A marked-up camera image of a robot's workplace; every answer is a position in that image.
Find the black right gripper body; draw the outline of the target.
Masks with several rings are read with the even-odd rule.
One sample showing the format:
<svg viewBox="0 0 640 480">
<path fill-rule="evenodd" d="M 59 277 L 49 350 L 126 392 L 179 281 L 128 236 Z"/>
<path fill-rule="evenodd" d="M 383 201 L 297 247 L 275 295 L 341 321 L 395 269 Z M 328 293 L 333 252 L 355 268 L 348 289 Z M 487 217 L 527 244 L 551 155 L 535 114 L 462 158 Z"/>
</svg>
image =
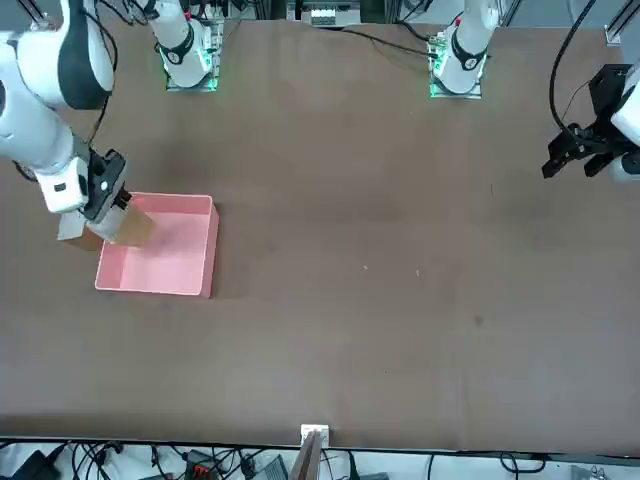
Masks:
<svg viewBox="0 0 640 480">
<path fill-rule="evenodd" d="M 125 182 L 125 158 L 110 149 L 104 155 L 89 150 L 88 201 L 82 212 L 89 221 L 101 221 L 114 205 Z"/>
</svg>

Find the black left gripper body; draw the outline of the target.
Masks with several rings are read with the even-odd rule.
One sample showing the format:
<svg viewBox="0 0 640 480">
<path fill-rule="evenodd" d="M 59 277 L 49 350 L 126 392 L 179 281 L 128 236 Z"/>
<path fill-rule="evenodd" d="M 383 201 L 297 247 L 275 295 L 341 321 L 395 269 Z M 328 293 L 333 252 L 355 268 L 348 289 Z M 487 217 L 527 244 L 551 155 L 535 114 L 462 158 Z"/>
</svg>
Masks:
<svg viewBox="0 0 640 480">
<path fill-rule="evenodd" d="M 619 108 L 630 64 L 605 64 L 589 82 L 597 123 L 609 122 Z"/>
</svg>

